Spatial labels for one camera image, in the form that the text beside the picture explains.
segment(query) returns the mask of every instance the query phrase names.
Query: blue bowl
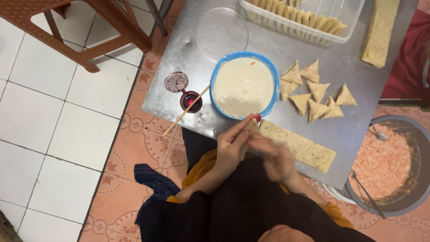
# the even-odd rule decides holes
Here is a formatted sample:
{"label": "blue bowl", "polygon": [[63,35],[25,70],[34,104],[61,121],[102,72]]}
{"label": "blue bowl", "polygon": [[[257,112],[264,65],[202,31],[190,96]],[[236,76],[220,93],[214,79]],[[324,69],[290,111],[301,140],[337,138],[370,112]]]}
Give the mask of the blue bowl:
{"label": "blue bowl", "polygon": [[279,99],[279,93],[280,93],[280,81],[279,81],[279,75],[278,75],[278,71],[276,70],[275,65],[273,64],[273,62],[271,60],[269,60],[269,58],[265,57],[262,54],[259,53],[255,53],[255,52],[251,52],[251,51],[237,51],[237,52],[233,52],[230,53],[228,55],[226,55],[225,57],[223,57],[218,64],[215,66],[215,70],[212,74],[212,79],[211,79],[211,100],[212,103],[215,105],[216,109],[218,109],[218,111],[222,114],[224,114],[225,116],[232,118],[232,119],[237,119],[237,120],[243,120],[245,117],[239,117],[239,116],[234,116],[234,115],[230,115],[225,113],[215,102],[214,100],[214,95],[213,95],[213,87],[214,87],[214,83],[216,80],[216,76],[218,74],[218,70],[221,66],[221,63],[225,62],[225,61],[230,61],[233,59],[237,59],[240,57],[250,57],[250,58],[254,58],[257,59],[261,62],[263,62],[270,70],[270,73],[272,74],[273,77],[273,96],[272,99],[269,103],[269,105],[266,107],[265,110],[263,110],[262,112],[260,112],[260,116],[264,117],[267,116],[275,107],[276,103],[278,102]]}

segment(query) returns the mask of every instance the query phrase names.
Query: stainless steel table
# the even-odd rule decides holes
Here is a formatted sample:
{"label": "stainless steel table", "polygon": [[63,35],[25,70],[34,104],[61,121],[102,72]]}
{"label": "stainless steel table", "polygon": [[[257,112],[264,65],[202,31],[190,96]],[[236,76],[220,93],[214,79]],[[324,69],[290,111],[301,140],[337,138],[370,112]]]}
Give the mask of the stainless steel table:
{"label": "stainless steel table", "polygon": [[[372,3],[371,0],[366,1],[351,39],[329,48],[302,42],[246,21],[249,28],[249,44],[246,50],[267,56],[281,73],[296,59],[301,67],[304,67],[319,57],[320,82],[331,83],[321,103],[325,103],[329,96],[336,98],[342,84],[346,83],[359,104],[342,107],[343,118],[316,120],[308,124],[307,114],[300,116],[289,100],[279,101],[275,109],[264,118],[336,151],[336,157],[327,174],[298,161],[296,168],[300,173],[338,189],[343,188],[354,163],[418,0],[401,1],[387,63],[382,69],[360,60]],[[227,7],[238,12],[236,0],[186,1],[143,102],[143,111],[172,122],[181,115],[183,110],[179,105],[179,98],[182,93],[171,93],[164,87],[164,79],[171,72],[182,71],[187,74],[190,80],[187,91],[200,93],[210,83],[216,63],[201,53],[196,44],[196,29],[202,15],[216,7]],[[309,93],[305,84],[294,92],[295,95],[305,93]],[[201,110],[195,114],[184,115],[178,124],[216,139],[236,121],[226,118],[215,109],[211,104],[209,91],[202,99]]]}

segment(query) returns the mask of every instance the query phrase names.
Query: wooden skewer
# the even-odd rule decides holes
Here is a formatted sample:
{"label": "wooden skewer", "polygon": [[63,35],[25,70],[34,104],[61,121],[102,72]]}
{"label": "wooden skewer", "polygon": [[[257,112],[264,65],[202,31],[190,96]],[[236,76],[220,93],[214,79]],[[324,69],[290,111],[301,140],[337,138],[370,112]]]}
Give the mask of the wooden skewer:
{"label": "wooden skewer", "polygon": [[176,119],[176,121],[164,132],[164,134],[163,134],[163,136],[165,136],[166,134],[167,134],[167,132],[169,132],[172,128],[173,128],[173,126],[179,121],[179,120],[181,120],[181,118],[182,118],[182,116],[184,116],[187,112],[188,112],[188,110],[190,110],[190,108],[194,105],[194,103],[195,102],[197,102],[199,99],[200,99],[200,97],[203,95],[203,94],[205,94],[205,92],[209,89],[211,87],[211,84],[209,84],[209,86],[194,100],[194,102],[193,103],[191,103],[191,105],[190,106],[188,106],[188,108],[179,116],[179,118],[177,118]]}

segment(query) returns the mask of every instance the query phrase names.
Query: spoon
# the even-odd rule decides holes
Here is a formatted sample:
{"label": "spoon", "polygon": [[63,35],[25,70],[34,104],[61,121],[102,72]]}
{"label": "spoon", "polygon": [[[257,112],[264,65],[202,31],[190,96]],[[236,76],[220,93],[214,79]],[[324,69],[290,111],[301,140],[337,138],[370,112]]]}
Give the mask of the spoon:
{"label": "spoon", "polygon": [[376,209],[376,211],[378,211],[379,215],[383,219],[386,219],[384,213],[381,211],[381,209],[379,208],[379,206],[376,204],[376,202],[373,200],[373,198],[367,193],[367,191],[366,191],[366,189],[364,189],[363,185],[361,185],[361,183],[358,181],[357,174],[355,174],[354,170],[351,170],[350,176],[358,182],[358,184],[361,186],[361,188],[363,188],[363,191],[366,193],[367,197],[369,198],[370,202],[372,203],[372,205]]}
{"label": "spoon", "polygon": [[387,140],[388,140],[388,136],[387,136],[387,135],[385,135],[385,134],[384,134],[384,133],[382,133],[382,132],[378,132],[378,131],[376,131],[375,126],[374,126],[374,125],[372,125],[372,128],[373,128],[373,130],[375,131],[375,133],[376,133],[376,137],[378,138],[378,140],[380,140],[380,141],[387,141]]}

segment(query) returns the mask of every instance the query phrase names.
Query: dark blue cloth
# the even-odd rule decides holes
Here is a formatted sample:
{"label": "dark blue cloth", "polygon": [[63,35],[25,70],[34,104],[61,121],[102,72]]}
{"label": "dark blue cloth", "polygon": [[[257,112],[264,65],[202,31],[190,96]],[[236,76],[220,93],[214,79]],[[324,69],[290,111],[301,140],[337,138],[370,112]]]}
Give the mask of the dark blue cloth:
{"label": "dark blue cloth", "polygon": [[167,200],[170,196],[175,196],[181,189],[169,178],[154,171],[147,164],[136,164],[134,168],[136,182],[150,187],[154,194],[145,201],[137,213],[135,224],[138,224],[142,209],[149,203],[156,200]]}

